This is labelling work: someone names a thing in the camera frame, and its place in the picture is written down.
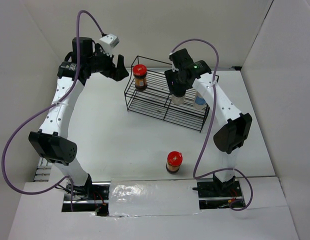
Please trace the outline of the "black lid white bottle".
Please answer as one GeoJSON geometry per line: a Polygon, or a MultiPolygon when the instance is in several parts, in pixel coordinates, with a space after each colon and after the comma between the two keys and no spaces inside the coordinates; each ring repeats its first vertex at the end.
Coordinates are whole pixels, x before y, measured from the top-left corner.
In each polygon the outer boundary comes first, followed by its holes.
{"type": "Polygon", "coordinates": [[[175,105],[182,105],[185,101],[185,96],[186,94],[178,94],[178,95],[175,95],[175,94],[171,94],[171,101],[173,104],[175,105]]]}

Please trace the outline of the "red lid spice jar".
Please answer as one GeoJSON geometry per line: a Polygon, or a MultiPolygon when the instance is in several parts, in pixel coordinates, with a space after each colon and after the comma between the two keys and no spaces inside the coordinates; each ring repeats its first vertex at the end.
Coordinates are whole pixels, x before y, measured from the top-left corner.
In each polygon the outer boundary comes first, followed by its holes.
{"type": "Polygon", "coordinates": [[[166,170],[170,174],[175,174],[179,171],[182,162],[183,162],[182,154],[178,151],[172,151],[167,156],[167,161],[166,161],[166,166],[165,166],[166,170]]]}
{"type": "Polygon", "coordinates": [[[147,67],[143,64],[137,64],[132,69],[134,76],[134,85],[138,91],[144,91],[147,86],[147,67]]]}

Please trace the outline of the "silver lid white bottle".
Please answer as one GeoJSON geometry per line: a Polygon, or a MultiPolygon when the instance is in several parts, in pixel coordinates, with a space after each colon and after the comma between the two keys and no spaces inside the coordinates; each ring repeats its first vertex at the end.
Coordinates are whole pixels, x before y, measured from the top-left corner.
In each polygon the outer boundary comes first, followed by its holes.
{"type": "Polygon", "coordinates": [[[197,110],[202,110],[206,106],[206,101],[204,100],[203,96],[197,91],[194,100],[193,100],[193,107],[197,110]]]}

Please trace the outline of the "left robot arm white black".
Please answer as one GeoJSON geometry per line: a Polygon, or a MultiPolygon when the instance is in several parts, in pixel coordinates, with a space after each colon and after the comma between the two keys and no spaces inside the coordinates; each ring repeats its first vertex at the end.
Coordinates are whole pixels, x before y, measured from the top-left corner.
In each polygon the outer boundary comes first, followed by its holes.
{"type": "Polygon", "coordinates": [[[101,73],[116,82],[129,76],[123,55],[118,56],[117,63],[113,62],[112,51],[119,42],[113,34],[104,35],[98,43],[89,37],[80,37],[79,42],[72,40],[72,51],[58,68],[53,107],[39,130],[28,136],[40,157],[71,177],[74,192],[83,200],[92,197],[94,187],[91,176],[76,158],[77,145],[68,139],[69,124],[76,101],[92,74],[101,73]]]}

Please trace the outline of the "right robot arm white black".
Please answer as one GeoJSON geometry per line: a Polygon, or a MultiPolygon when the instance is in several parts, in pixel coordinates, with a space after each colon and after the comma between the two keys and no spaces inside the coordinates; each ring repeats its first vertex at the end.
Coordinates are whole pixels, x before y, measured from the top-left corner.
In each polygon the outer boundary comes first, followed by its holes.
{"type": "Polygon", "coordinates": [[[186,91],[194,89],[194,105],[197,108],[208,105],[211,108],[211,121],[220,126],[213,136],[213,142],[221,156],[221,171],[213,173],[213,190],[218,196],[225,196],[235,181],[235,165],[239,149],[252,125],[252,116],[242,113],[220,87],[216,70],[204,60],[193,61],[183,48],[169,54],[172,68],[164,72],[171,100],[181,105],[186,91]]]}

